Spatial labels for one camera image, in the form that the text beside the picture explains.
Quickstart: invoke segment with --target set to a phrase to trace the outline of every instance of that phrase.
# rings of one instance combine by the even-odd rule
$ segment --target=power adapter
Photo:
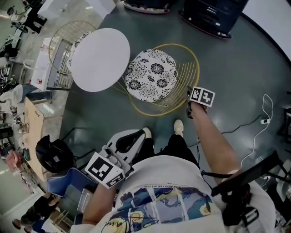
[[[270,121],[270,119],[261,119],[261,124],[269,124]]]

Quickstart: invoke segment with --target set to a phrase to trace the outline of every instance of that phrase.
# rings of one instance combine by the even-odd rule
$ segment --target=white round table
[[[73,79],[85,91],[105,90],[120,79],[129,58],[130,46],[124,34],[112,28],[96,30],[74,52]]]

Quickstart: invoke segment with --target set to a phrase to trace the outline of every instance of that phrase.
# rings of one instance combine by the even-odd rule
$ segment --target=white sneaker
[[[174,123],[174,133],[183,137],[184,125],[181,120],[176,120]]]
[[[145,138],[151,138],[151,131],[149,128],[143,128],[142,129],[145,132]]]

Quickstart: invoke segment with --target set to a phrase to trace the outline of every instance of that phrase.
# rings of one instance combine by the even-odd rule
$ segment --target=graphic print t-shirt
[[[158,156],[134,166],[117,197],[115,209],[96,225],[75,225],[72,233],[228,233],[223,225],[221,196],[211,190],[198,167],[186,160]],[[265,232],[273,232],[275,207],[266,192],[250,183],[250,205],[259,212]]]

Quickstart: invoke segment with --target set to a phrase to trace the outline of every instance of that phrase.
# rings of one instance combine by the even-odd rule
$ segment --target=dark gray floor
[[[267,156],[274,149],[278,150],[280,157],[288,156],[283,152],[286,146],[276,133],[282,124],[282,107],[290,106],[291,102],[291,96],[286,95],[291,86],[291,69],[279,51],[243,18],[233,28],[233,38],[225,41],[184,22],[177,12],[180,9],[181,1],[167,15],[146,15],[126,10],[119,4],[100,28],[115,28],[123,32],[130,43],[131,59],[142,50],[165,43],[189,47],[200,64],[198,86],[216,93],[208,115],[222,132],[231,131],[263,114],[263,94],[268,94],[275,105],[274,116],[268,129],[257,137],[252,157]],[[271,110],[269,101],[265,106],[266,111]],[[64,135],[72,127],[80,127],[70,144],[78,144],[74,152],[81,154],[92,147],[99,151],[117,132],[147,126],[153,132],[155,150],[158,152],[167,144],[173,133],[173,122],[179,118],[184,122],[185,141],[192,145],[197,140],[197,134],[191,120],[186,118],[185,108],[183,106],[164,117],[147,117],[135,111],[128,97],[113,88],[90,93],[73,84],[61,134]],[[240,160],[252,151],[254,135],[265,126],[257,120],[251,126],[225,134]],[[191,149],[196,156],[196,147]],[[200,152],[201,168],[208,170],[201,147]],[[254,163],[254,159],[248,158],[244,166]]]

